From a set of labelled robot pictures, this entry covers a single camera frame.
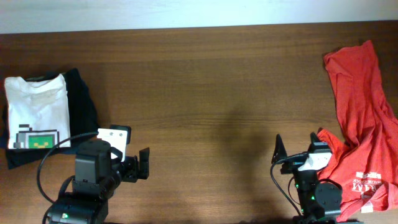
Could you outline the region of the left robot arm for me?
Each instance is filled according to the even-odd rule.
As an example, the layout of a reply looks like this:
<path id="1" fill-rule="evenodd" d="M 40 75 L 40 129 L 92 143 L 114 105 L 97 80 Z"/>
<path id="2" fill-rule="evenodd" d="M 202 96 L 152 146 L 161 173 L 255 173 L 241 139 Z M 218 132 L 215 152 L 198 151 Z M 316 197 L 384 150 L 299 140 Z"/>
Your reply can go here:
<path id="1" fill-rule="evenodd" d="M 147 147 L 139 156 L 123 153 L 103 140 L 79 145 L 75 174 L 62 184 L 58 198 L 45 212 L 43 223 L 102 224 L 108 216 L 108 200 L 121 182 L 135 183 L 149 177 Z"/>

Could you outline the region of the white t-shirt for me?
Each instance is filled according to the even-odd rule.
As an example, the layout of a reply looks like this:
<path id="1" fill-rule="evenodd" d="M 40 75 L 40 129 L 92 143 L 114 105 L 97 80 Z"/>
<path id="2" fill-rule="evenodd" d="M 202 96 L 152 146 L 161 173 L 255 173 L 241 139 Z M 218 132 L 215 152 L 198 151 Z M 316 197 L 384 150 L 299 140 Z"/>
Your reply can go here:
<path id="1" fill-rule="evenodd" d="M 50 149 L 70 137 L 67 84 L 63 75 L 41 82 L 5 79 L 9 149 Z"/>

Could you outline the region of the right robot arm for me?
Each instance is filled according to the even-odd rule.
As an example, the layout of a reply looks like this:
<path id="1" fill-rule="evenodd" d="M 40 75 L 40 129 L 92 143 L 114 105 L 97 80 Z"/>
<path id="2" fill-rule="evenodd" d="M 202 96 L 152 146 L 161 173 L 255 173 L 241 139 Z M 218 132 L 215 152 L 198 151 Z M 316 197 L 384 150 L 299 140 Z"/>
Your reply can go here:
<path id="1" fill-rule="evenodd" d="M 287 154 L 280 134 L 276 135 L 270 175 L 298 213 L 293 217 L 294 223 L 336 223 L 337 216 L 341 214 L 342 186 L 330 179 L 318 178 L 318 172 L 328 165 L 331 156 L 329 145 L 319 140 L 315 133 L 310 135 L 307 151 L 291 156 Z M 274 177 L 273 170 L 278 165 L 282 175 L 292 175 L 289 182 L 295 184 L 299 200 L 297 205 L 291 193 L 285 192 Z"/>

